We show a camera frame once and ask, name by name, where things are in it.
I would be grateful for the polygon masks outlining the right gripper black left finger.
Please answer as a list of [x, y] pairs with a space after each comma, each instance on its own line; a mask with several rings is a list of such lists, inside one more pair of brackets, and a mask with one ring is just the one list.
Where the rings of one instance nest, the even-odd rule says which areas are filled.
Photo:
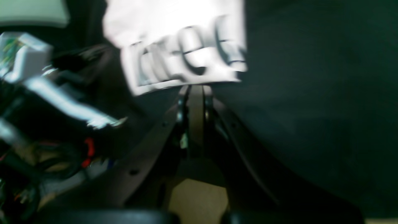
[[179, 160], [179, 139], [187, 125], [190, 85], [183, 86], [173, 105], [127, 156], [93, 180], [46, 205], [36, 224], [179, 224], [177, 215], [162, 210], [132, 209], [128, 202], [158, 169], [168, 172]]

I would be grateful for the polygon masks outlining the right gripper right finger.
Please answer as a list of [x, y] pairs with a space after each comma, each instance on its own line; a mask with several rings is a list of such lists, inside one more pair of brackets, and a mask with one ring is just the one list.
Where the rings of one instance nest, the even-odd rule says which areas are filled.
[[197, 88], [197, 141], [225, 178], [230, 202], [222, 224], [364, 223], [357, 207], [278, 161], [210, 86]]

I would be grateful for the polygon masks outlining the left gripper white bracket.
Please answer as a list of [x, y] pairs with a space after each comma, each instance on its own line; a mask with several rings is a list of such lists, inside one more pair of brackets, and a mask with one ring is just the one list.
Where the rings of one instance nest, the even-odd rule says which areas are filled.
[[52, 73], [57, 68], [50, 65], [53, 47], [24, 32], [1, 34], [1, 81], [21, 85], [54, 106], [63, 114], [84, 121], [88, 127], [102, 129], [121, 126], [127, 117], [115, 119], [97, 108], [83, 104], [58, 87]]

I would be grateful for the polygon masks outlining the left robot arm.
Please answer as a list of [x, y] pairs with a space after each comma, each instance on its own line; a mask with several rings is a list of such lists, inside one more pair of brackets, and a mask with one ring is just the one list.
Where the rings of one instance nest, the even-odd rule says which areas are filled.
[[95, 154], [92, 133], [126, 121], [95, 108], [85, 91], [107, 52], [97, 44], [54, 54], [29, 33], [1, 34], [2, 224], [31, 221], [41, 185], [87, 167]]

